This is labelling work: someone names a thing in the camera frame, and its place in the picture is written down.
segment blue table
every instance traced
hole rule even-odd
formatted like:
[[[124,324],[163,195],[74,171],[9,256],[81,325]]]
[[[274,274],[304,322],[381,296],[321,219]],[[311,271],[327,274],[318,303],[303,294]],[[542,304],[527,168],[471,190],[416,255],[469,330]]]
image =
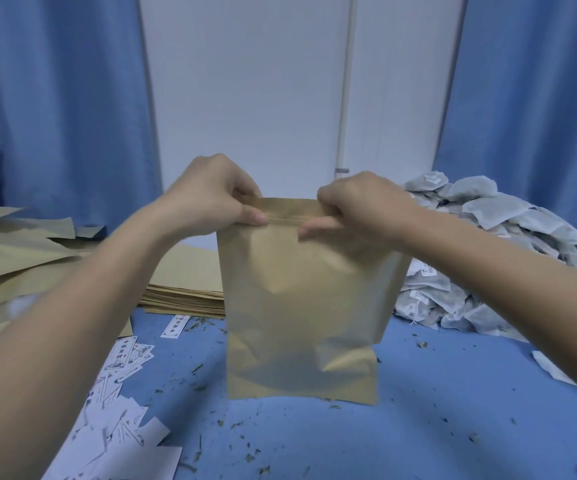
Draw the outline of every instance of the blue table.
[[[376,406],[229,401],[225,323],[159,338],[170,319],[133,314],[135,334],[155,344],[155,358],[122,394],[149,406],[145,420],[162,420],[171,429],[165,443],[183,446],[182,461],[197,468],[178,468],[176,480],[577,479],[577,388],[542,371],[528,344],[392,319],[375,347]]]

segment person's right arm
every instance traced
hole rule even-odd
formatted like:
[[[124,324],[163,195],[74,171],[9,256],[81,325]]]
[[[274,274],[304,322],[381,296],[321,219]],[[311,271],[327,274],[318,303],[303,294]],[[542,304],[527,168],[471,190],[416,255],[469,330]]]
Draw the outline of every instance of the person's right arm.
[[[527,251],[455,216],[424,209],[369,172],[322,187],[342,217],[307,221],[301,235],[339,228],[436,267],[516,326],[577,382],[577,269]]]

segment blue curtain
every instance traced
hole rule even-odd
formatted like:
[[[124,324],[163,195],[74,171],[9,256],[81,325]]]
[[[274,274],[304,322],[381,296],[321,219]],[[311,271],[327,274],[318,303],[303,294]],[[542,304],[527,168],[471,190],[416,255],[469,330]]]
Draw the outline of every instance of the blue curtain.
[[[160,192],[137,0],[0,0],[0,204],[115,228]]]
[[[435,168],[577,227],[577,0],[469,0]]]

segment person's left hand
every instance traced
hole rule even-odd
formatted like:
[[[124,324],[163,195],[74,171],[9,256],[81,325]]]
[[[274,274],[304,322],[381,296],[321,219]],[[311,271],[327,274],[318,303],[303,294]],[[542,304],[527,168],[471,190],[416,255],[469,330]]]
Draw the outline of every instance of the person's left hand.
[[[156,207],[166,237],[206,235],[233,223],[265,225],[266,215],[236,199],[261,197],[253,179],[226,155],[197,157],[159,199]]]

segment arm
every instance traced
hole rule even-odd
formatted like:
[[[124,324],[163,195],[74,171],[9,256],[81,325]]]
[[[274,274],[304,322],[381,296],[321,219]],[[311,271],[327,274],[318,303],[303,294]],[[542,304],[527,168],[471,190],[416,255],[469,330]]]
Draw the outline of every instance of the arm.
[[[43,475],[172,245],[234,222],[265,223],[234,191],[261,196],[224,155],[198,157],[164,196],[130,217],[0,334],[0,478]]]
[[[340,219],[306,222],[309,233],[349,228],[436,267],[477,293],[577,382],[577,269],[417,205],[386,178],[360,173],[322,187]]]

